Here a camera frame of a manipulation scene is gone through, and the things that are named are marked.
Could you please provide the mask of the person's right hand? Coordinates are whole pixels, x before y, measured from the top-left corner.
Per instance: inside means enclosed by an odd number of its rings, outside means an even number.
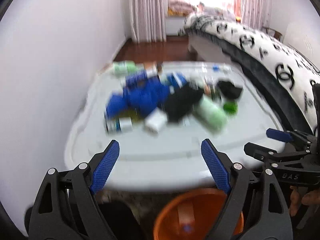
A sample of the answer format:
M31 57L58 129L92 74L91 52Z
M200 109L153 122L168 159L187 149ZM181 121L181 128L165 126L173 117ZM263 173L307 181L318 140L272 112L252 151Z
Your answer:
M309 193L306 193L304 196L301 196L299 194L298 187L290 186L290 189L292 190L291 196L290 196L291 204L289 208L289 213L291 217L297 214L301 204L306 206L319 205L319 202L320 202L319 189L310 191Z

